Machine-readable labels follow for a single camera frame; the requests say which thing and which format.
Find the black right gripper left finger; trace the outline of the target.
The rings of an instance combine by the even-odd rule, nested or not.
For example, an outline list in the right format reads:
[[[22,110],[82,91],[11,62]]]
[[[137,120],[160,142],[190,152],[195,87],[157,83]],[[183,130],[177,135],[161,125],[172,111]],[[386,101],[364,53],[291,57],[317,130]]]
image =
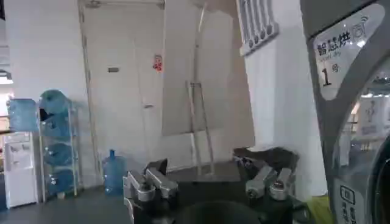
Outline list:
[[[127,171],[123,176],[124,198],[142,202],[158,198],[170,200],[177,196],[179,185],[166,176],[168,160],[160,159],[147,164],[142,173]]]

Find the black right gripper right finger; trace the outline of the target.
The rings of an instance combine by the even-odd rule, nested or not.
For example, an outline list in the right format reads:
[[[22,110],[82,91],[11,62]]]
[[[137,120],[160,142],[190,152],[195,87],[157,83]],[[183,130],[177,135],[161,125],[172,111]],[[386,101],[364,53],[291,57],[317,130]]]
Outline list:
[[[268,187],[276,180],[282,169],[290,169],[293,173],[299,161],[299,155],[283,147],[273,147],[264,151],[253,152],[248,148],[233,150],[233,159],[238,167],[240,179],[250,181],[264,169],[270,168],[267,177],[260,178],[260,183]]]

